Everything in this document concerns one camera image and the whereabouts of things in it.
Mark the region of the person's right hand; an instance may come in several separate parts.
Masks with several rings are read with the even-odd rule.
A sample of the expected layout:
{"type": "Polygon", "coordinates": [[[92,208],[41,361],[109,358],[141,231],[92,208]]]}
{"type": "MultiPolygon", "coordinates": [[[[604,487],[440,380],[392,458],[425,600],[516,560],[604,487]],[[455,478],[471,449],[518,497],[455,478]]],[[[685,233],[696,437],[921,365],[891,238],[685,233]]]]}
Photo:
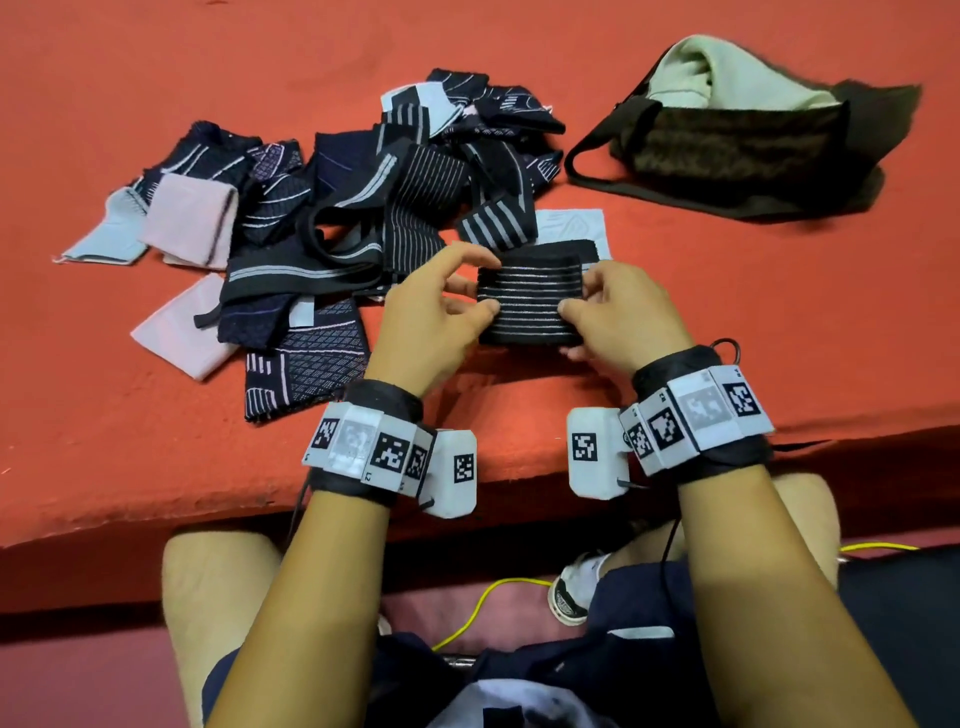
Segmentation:
{"type": "Polygon", "coordinates": [[[666,290],[639,267],[613,260],[592,265],[582,275],[582,299],[601,304],[601,333],[579,346],[561,346],[570,361],[597,361],[632,376],[695,345],[666,290]]]}

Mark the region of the black white-striped cloth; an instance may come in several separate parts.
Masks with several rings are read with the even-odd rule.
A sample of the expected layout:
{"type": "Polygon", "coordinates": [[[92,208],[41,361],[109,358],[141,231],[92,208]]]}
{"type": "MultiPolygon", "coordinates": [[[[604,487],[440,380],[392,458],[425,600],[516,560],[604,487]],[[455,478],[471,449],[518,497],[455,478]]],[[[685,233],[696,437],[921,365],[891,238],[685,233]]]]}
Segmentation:
{"type": "Polygon", "coordinates": [[[583,273],[599,261],[592,240],[535,244],[503,252],[497,269],[480,268],[477,301],[500,308],[479,342],[488,346],[576,347],[583,339],[559,314],[568,299],[582,299],[583,273]]]}

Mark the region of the person's left forearm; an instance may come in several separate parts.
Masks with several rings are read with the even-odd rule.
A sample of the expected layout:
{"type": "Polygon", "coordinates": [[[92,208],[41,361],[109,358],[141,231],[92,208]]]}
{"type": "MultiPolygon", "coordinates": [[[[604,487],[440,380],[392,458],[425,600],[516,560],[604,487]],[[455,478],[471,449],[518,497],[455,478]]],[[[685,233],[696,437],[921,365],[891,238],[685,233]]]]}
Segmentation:
{"type": "Polygon", "coordinates": [[[314,492],[205,728],[362,728],[390,512],[314,492]]]}

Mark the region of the person's right forearm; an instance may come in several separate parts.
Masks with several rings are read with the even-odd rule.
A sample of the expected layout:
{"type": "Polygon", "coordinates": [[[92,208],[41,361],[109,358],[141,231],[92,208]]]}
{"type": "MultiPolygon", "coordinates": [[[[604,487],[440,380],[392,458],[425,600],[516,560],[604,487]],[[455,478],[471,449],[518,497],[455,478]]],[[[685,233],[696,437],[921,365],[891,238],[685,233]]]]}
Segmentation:
{"type": "Polygon", "coordinates": [[[678,504],[725,728],[919,728],[766,467],[684,484],[678,504]]]}

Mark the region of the pile of dark patterned cloths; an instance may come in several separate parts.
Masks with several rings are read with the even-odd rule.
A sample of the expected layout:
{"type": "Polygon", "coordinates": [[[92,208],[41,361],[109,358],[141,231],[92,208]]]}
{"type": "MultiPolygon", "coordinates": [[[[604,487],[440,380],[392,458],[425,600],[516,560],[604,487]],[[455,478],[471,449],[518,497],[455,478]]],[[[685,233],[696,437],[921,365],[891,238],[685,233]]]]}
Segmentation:
{"type": "Polygon", "coordinates": [[[495,252],[534,242],[535,199],[563,158],[546,139],[565,132],[528,88],[437,68],[384,94],[370,127],[318,132],[307,160],[297,140],[198,121],[131,188],[148,209],[168,173],[237,188],[225,270],[196,268],[222,278],[219,303],[195,324],[217,324],[245,355],[244,418],[260,424],[337,400],[362,376],[359,300],[438,254],[442,231],[495,252]]]}

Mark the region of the right wristband with marker tags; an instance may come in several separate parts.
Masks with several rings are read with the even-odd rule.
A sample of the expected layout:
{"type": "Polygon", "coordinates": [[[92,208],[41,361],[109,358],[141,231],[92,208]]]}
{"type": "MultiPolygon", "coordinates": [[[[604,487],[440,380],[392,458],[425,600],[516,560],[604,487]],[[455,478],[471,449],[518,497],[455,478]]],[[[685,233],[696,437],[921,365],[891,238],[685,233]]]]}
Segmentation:
{"type": "Polygon", "coordinates": [[[754,466],[773,451],[774,425],[736,357],[695,345],[655,359],[631,378],[633,404],[618,415],[644,476],[674,487],[754,466]]]}

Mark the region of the dark brown fabric bag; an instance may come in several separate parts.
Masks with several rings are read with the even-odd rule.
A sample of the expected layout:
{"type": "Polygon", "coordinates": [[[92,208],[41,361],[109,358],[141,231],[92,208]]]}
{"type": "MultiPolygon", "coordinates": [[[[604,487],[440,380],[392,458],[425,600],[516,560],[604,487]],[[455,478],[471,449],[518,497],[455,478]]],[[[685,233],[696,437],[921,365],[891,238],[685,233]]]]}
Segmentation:
{"type": "Polygon", "coordinates": [[[867,213],[884,186],[882,161],[906,140],[922,100],[918,84],[844,79],[830,85],[746,50],[793,80],[830,91],[840,105],[810,111],[665,107],[645,92],[666,51],[570,150],[563,166],[572,185],[757,224],[867,213]]]}

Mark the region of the white sneaker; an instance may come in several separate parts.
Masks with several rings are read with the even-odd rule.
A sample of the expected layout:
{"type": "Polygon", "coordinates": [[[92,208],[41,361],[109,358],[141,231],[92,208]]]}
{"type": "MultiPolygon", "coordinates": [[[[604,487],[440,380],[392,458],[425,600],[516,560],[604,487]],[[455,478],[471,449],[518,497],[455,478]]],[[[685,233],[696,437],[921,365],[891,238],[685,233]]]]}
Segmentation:
{"type": "Polygon", "coordinates": [[[565,566],[548,587],[548,608],[561,625],[579,627],[587,622],[601,570],[610,556],[584,553],[565,566]]]}

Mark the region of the pale green cloth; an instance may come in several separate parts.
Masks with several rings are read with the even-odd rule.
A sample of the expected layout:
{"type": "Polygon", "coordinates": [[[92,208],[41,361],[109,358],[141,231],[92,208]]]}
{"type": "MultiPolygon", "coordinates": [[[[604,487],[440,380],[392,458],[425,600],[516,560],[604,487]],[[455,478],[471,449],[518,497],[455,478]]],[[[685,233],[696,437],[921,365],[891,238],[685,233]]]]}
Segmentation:
{"type": "Polygon", "coordinates": [[[809,112],[840,106],[829,90],[808,86],[735,43],[690,35],[669,48],[646,81],[645,97],[666,108],[809,112]]]}

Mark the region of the pink cloth piece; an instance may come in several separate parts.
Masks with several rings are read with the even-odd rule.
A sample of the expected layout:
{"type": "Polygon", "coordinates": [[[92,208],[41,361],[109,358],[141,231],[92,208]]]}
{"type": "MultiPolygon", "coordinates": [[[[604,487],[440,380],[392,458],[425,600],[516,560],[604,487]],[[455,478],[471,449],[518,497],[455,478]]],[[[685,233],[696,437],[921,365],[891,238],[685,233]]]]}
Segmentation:
{"type": "Polygon", "coordinates": [[[162,175],[138,241],[175,264],[224,271],[231,254],[239,192],[231,184],[162,175]]]}
{"type": "Polygon", "coordinates": [[[216,309],[224,281],[209,273],[155,311],[130,333],[152,354],[172,364],[195,382],[202,382],[225,364],[238,346],[218,339],[218,325],[198,328],[196,316],[216,309]]]}

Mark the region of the person's right leg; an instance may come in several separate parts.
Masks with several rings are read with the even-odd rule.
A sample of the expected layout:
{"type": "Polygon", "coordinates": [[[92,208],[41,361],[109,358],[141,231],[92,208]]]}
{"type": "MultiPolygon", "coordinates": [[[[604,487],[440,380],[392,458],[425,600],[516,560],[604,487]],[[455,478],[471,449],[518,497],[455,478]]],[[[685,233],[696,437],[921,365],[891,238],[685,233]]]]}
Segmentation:
{"type": "MultiPolygon", "coordinates": [[[[821,572],[836,589],[841,528],[827,481],[817,474],[793,472],[774,476],[773,485],[821,572]]],[[[642,528],[634,539],[606,557],[598,577],[610,570],[659,562],[674,525],[669,520],[656,528],[642,528]]]]}

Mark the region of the dark navy shorts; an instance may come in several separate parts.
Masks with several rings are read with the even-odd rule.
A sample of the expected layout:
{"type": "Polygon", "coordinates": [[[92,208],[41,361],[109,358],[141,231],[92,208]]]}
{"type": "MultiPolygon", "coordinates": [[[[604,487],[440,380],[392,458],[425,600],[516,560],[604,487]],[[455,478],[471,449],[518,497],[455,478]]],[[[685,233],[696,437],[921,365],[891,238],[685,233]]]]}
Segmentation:
{"type": "MultiPolygon", "coordinates": [[[[580,637],[485,650],[461,672],[419,637],[377,636],[362,728],[426,728],[473,682],[517,679],[565,688],[619,728],[719,728],[693,623],[685,563],[668,564],[678,614],[647,591],[654,564],[620,568],[602,578],[580,637]]],[[[211,670],[201,690],[202,727],[241,646],[211,670]]]]}

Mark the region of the light blue cloth piece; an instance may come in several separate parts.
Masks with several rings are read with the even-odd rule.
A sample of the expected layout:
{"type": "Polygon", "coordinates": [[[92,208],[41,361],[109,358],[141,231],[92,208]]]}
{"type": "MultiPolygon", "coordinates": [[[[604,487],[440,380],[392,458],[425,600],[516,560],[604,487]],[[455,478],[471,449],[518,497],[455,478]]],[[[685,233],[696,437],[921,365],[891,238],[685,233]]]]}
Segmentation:
{"type": "Polygon", "coordinates": [[[130,186],[112,192],[104,203],[102,221],[52,261],[130,266],[148,250],[140,241],[147,202],[130,186]]]}

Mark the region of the person's left leg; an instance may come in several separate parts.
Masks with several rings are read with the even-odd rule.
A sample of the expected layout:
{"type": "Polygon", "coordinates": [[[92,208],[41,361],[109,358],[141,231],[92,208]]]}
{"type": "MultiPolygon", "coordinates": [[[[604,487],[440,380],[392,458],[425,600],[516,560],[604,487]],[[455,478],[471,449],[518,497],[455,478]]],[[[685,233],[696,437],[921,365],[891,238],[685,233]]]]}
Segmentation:
{"type": "Polygon", "coordinates": [[[202,728],[202,689],[238,649],[280,569],[266,535],[234,528],[187,530],[165,544],[161,605],[190,728],[202,728]]]}

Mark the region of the black fabric item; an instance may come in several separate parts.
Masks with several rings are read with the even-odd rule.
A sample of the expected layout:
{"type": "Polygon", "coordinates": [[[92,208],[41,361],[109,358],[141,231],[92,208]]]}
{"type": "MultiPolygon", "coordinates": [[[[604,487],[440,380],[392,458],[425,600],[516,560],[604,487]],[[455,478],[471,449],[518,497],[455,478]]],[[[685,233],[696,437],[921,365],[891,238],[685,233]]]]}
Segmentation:
{"type": "Polygon", "coordinates": [[[850,559],[838,588],[919,728],[960,728],[960,544],[850,559]]]}

